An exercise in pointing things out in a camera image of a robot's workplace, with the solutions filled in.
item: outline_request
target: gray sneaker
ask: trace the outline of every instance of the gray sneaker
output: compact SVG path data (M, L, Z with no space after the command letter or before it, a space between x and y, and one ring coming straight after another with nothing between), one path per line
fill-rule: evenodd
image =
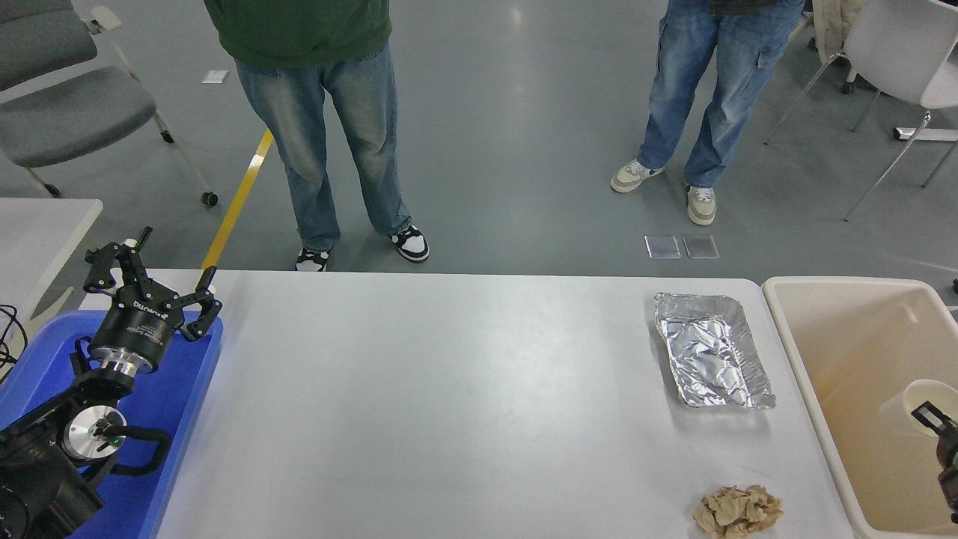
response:
M647 169L640 165L636 159L632 159L625 167L619 169L619 174L612 178L610 187L616 193L628 193L642 185L643 181L652 176L658 176L663 171L665 169Z
M716 218L716 192L711 187L686 186L689 200L689 219L692 223L708 226Z

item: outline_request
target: white plastic bin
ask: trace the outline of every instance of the white plastic bin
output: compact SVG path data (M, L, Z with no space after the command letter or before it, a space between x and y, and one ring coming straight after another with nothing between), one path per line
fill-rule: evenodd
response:
M919 281L773 277L765 298L855 533L958 537L937 438L895 434L878 407L917 379L958 387L958 324Z

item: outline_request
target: white sneaker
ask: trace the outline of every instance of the white sneaker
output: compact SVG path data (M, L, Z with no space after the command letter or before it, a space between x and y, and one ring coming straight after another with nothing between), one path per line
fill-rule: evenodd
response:
M297 271L326 271L326 264L330 261L330 252L327 250L313 251L300 249L296 257Z
M708 226L716 218L716 192L711 187L693 187L689 185L687 213L692 223Z
M402 258L410 262L422 262L429 258L429 244L414 224L410 224L405 230L396 233L390 239Z
M612 191L616 193L628 193L639 185L642 185L643 181L652 176L658 176L664 171L665 169L647 169L640 165L637 159L632 159L625 167L619 170L619 174L612 178L610 186L612 187Z

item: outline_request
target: white table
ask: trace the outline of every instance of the white table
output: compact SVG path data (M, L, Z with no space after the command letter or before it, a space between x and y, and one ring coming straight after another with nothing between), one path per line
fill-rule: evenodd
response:
M199 271L150 275L184 292ZM701 496L753 483L786 512L758 537L853 537L749 281L221 271L214 284L222 353L159 539L706 538ZM651 323L662 291L739 300L774 410L680 403Z
M40 298L102 211L95 199L0 199L0 304L16 307L28 332L44 318L33 317ZM0 327L7 321L0 316ZM19 350L19 334L8 344Z

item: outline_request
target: floor marking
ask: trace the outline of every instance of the floor marking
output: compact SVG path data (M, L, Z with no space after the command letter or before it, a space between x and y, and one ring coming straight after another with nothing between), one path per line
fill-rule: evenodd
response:
M273 133L267 129L266 132L262 134L262 140L260 140L260 145L256 148L256 153L254 153L253 158L249 160L249 167L246 168L246 174L242 177L242 183L239 184L239 189L233 197L233 202L230 203L230 209L226 210L226 217L223 218L223 222L219 225L217 235L210 244L210 250L206 252L206 258L203 259L203 264L200 265L202 270L205 270L209 266L215 266L219 261L219 255L223 253L223 248L226 247L226 241L230 239L233 226L236 225L237 219L240 218L242 207L246 204L246 198L253 189L253 183L256 182L256 176L260 173L262 163L266 160L266 153L269 152L269 147L272 146L272 144Z

